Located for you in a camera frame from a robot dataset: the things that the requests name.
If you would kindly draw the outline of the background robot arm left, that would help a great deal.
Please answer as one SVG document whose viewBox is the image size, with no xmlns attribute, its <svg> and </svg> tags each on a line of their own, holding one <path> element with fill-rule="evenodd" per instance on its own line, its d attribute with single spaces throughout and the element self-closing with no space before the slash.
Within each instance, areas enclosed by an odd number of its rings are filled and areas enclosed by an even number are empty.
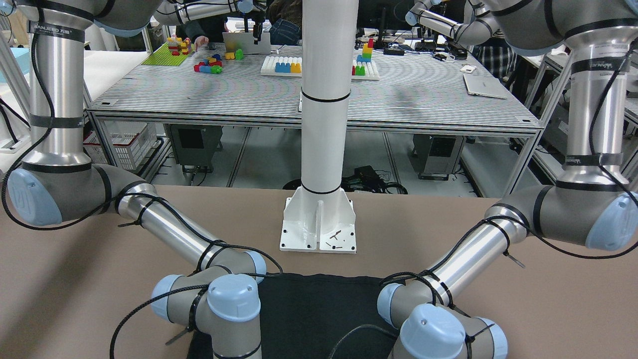
<svg viewBox="0 0 638 359">
<path fill-rule="evenodd" d="M 266 0 L 199 0 L 183 3 L 164 0 L 153 18 L 162 25 L 176 26 L 210 16 L 265 11 L 266 7 Z"/>
</svg>

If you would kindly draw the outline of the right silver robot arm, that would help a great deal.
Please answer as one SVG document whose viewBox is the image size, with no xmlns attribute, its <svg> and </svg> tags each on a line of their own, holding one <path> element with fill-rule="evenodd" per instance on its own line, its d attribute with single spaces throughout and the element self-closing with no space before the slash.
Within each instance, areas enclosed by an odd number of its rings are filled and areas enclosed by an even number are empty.
<svg viewBox="0 0 638 359">
<path fill-rule="evenodd" d="M 215 239 L 161 198 L 152 184 L 127 170 L 94 164 L 82 148 L 83 43 L 97 25 L 119 36 L 141 32 L 166 0 L 19 0 L 29 19 L 30 147 L 16 159 L 1 187 L 9 219 L 29 230 L 64 230 L 103 213 L 132 220 L 183 257 L 195 261 L 189 276 L 162 280 L 149 305 L 169 319 L 182 309 L 185 331 L 247 329 L 233 345 L 213 346 L 217 358 L 261 355 L 258 283 L 269 255 Z"/>
</svg>

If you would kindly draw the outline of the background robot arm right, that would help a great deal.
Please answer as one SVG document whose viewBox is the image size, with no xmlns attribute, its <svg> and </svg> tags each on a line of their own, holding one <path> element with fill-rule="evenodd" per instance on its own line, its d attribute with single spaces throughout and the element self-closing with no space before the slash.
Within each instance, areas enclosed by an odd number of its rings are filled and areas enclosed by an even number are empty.
<svg viewBox="0 0 638 359">
<path fill-rule="evenodd" d="M 405 14 L 411 26 L 422 25 L 434 30 L 464 47 L 479 45 L 491 39 L 499 30 L 496 19 L 481 0 L 466 1 L 467 20 L 455 22 L 430 9 L 441 0 L 415 0 Z"/>
</svg>

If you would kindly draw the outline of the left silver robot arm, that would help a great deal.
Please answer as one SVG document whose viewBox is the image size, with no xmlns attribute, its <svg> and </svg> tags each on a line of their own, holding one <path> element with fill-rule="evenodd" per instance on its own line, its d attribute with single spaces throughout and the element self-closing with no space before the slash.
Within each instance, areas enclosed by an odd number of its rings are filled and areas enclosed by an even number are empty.
<svg viewBox="0 0 638 359">
<path fill-rule="evenodd" d="M 511 245 L 535 236 L 629 253 L 637 227 L 637 195 L 620 171 L 627 75 L 637 42 L 635 0 L 486 0 L 508 45 L 534 55 L 571 50 L 568 145 L 555 185 L 513 192 L 494 203 L 431 268 L 382 280 L 378 313 L 397 333 L 390 359 L 504 359 L 508 343 L 493 321 L 472 317 L 454 298 Z"/>
</svg>

